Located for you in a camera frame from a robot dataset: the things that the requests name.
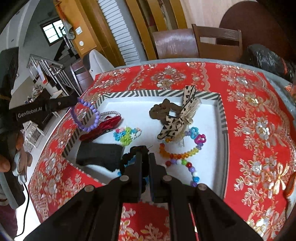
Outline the leopard print hair bow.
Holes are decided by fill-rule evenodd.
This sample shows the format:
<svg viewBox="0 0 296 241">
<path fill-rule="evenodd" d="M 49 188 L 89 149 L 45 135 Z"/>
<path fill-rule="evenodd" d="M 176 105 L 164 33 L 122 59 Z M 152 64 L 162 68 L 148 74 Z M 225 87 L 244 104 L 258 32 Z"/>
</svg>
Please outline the leopard print hair bow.
<svg viewBox="0 0 296 241">
<path fill-rule="evenodd" d="M 184 88 L 182 108 L 178 116 L 166 116 L 166 124 L 158 134 L 158 140 L 170 139 L 180 141 L 187 127 L 193 123 L 193 117 L 201 105 L 201 100 L 196 97 L 196 87 L 187 85 Z"/>
</svg>

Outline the brown scrunchie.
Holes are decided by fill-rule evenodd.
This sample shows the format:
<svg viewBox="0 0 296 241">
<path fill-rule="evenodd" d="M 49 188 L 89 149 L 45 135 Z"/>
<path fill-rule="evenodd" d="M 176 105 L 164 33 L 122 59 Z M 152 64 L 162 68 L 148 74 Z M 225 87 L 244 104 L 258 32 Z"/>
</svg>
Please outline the brown scrunchie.
<svg viewBox="0 0 296 241">
<path fill-rule="evenodd" d="M 173 111 L 178 117 L 182 107 L 170 102 L 167 98 L 160 104 L 155 104 L 149 111 L 149 116 L 154 120 L 159 120 L 163 125 L 166 125 L 166 117 L 170 116 L 170 111 Z"/>
</svg>

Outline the metal stair railing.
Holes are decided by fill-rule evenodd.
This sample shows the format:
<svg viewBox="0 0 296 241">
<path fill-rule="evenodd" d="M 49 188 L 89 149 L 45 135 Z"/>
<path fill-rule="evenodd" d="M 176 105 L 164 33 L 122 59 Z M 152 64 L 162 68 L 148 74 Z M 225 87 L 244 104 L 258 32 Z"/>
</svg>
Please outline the metal stair railing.
<svg viewBox="0 0 296 241">
<path fill-rule="evenodd" d="M 64 64 L 30 54 L 27 69 L 34 82 L 39 81 L 44 86 L 49 83 L 52 88 L 60 87 L 66 95 L 82 94 L 72 74 L 66 72 L 67 68 Z"/>
</svg>

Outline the striped white tray box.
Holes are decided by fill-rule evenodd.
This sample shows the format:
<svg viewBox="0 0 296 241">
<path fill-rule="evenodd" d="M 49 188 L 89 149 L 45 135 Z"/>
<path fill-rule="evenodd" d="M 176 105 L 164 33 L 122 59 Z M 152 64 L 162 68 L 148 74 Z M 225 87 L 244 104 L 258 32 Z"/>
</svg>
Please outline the striped white tray box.
<svg viewBox="0 0 296 241">
<path fill-rule="evenodd" d="M 112 110 L 119 112 L 122 116 L 120 127 L 139 127 L 142 130 L 140 137 L 132 141 L 128 147 L 125 147 L 124 153 L 129 152 L 132 146 L 145 145 L 155 154 L 157 163 L 164 164 L 166 160 L 159 154 L 161 141 L 157 139 L 162 125 L 159 120 L 152 120 L 149 117 L 149 110 L 155 104 L 163 102 L 165 98 L 181 105 L 183 95 L 183 90 L 133 90 L 103 94 L 94 104 L 101 113 Z M 205 183 L 223 199 L 227 187 L 230 152 L 226 113 L 220 94 L 197 91 L 196 97 L 201 100 L 201 105 L 193 118 L 193 127 L 197 127 L 199 133 L 206 136 L 206 142 L 197 154 L 189 158 L 189 161 L 197 169 L 200 177 L 199 183 Z M 94 142 L 115 144 L 113 133 L 114 131 L 105 133 Z M 74 165 L 76 165 L 76 156 L 81 143 L 79 135 L 77 128 L 62 154 Z M 183 140 L 184 144 L 182 141 L 175 144 L 170 143 L 166 150 L 171 153 L 173 151 L 181 153 L 182 150 L 186 152 L 196 147 L 195 142 L 191 141 L 190 137 L 185 137 Z M 100 166 L 89 165 L 81 167 L 81 169 L 102 183 L 108 183 L 117 176 L 115 171 L 110 172 Z M 186 171 L 185 168 L 175 166 L 169 168 L 168 173 L 180 179 L 184 184 L 189 184 L 192 180 L 189 171 Z"/>
</svg>

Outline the dark wooden side chair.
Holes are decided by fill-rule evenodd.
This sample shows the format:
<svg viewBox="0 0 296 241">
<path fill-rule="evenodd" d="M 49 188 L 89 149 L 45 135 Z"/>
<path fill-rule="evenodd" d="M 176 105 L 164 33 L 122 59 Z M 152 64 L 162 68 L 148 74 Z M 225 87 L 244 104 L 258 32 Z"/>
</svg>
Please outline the dark wooden side chair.
<svg viewBox="0 0 296 241">
<path fill-rule="evenodd" d="M 81 59 L 70 65 L 70 71 L 73 75 L 79 94 L 83 94 L 92 84 L 93 78 L 89 71 L 84 67 Z"/>
</svg>

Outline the red velvet hair bow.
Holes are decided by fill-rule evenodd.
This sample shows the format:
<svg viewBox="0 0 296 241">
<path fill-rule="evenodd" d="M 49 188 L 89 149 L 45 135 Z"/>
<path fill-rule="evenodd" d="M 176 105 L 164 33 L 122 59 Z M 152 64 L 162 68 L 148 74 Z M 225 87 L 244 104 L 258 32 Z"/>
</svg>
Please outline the red velvet hair bow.
<svg viewBox="0 0 296 241">
<path fill-rule="evenodd" d="M 99 123 L 98 127 L 91 130 L 89 133 L 83 134 L 79 137 L 81 142 L 91 142 L 101 135 L 115 129 L 119 122 L 121 121 L 121 116 L 110 117 L 107 116 L 102 122 Z"/>
</svg>

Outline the white chair back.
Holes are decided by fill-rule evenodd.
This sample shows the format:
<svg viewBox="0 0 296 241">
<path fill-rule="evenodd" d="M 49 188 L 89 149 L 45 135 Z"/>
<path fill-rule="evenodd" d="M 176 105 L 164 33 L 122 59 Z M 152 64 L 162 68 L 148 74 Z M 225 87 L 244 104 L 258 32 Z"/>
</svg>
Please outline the white chair back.
<svg viewBox="0 0 296 241">
<path fill-rule="evenodd" d="M 93 49 L 83 59 L 84 68 L 90 73 L 93 80 L 96 75 L 114 70 L 114 66 L 97 50 Z"/>
</svg>

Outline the red floral tablecloth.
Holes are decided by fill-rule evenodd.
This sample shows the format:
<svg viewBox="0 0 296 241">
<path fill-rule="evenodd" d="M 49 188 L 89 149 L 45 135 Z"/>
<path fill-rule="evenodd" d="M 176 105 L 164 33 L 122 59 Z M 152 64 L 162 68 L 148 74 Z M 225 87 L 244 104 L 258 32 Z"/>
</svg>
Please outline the red floral tablecloth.
<svg viewBox="0 0 296 241">
<path fill-rule="evenodd" d="M 187 85 L 195 85 L 199 92 L 218 93 L 222 98 L 230 151 L 223 200 L 262 240 L 274 240 L 287 217 L 284 192 L 295 172 L 295 129 L 292 115 L 267 74 L 213 61 L 150 63 L 96 75 L 82 98 L 94 104 L 103 94 L 184 90 Z M 87 184 L 105 184 L 62 155 L 76 129 L 68 112 L 45 144 L 30 179 L 29 195 L 41 223 Z M 191 162 L 189 158 L 202 149 L 171 153 L 166 148 L 173 142 L 160 141 L 159 154 L 166 161 L 180 157 L 183 164 Z M 169 240 L 169 213 L 158 206 L 124 204 L 119 240 Z"/>
</svg>

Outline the wooden slatted chair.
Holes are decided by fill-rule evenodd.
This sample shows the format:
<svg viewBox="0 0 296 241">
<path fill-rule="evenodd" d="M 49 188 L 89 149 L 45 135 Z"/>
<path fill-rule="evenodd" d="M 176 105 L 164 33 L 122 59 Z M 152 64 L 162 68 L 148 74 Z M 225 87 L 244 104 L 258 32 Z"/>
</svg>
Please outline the wooden slatted chair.
<svg viewBox="0 0 296 241">
<path fill-rule="evenodd" d="M 243 53 L 241 30 L 192 24 L 200 58 L 237 62 Z"/>
</svg>

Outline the black plastic bag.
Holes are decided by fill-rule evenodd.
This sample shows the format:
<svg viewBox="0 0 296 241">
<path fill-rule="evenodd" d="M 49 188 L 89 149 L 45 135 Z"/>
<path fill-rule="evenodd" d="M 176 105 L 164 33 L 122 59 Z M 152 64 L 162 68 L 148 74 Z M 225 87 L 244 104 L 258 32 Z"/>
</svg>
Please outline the black plastic bag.
<svg viewBox="0 0 296 241">
<path fill-rule="evenodd" d="M 295 63 L 289 62 L 264 45 L 249 45 L 241 61 L 247 65 L 273 73 L 292 83 L 295 75 Z"/>
</svg>

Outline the brown padded chair back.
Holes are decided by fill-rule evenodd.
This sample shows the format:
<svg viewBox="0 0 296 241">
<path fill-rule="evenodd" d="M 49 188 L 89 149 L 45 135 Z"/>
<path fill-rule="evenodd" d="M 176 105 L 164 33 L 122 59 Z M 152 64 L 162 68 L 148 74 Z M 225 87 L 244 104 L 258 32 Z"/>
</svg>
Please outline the brown padded chair back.
<svg viewBox="0 0 296 241">
<path fill-rule="evenodd" d="M 192 29 L 153 32 L 152 35 L 159 59 L 199 57 Z"/>
</svg>

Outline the dark round table top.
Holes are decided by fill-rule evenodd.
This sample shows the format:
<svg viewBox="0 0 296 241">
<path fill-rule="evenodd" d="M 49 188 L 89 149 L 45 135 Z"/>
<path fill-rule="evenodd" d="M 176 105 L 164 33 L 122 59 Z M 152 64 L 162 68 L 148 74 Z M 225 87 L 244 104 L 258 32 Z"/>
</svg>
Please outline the dark round table top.
<svg viewBox="0 0 296 241">
<path fill-rule="evenodd" d="M 272 14 L 256 1 L 241 1 L 229 8 L 220 28 L 241 30 L 242 51 L 253 44 L 260 44 L 285 60 L 292 60 L 293 48 L 282 27 Z"/>
</svg>

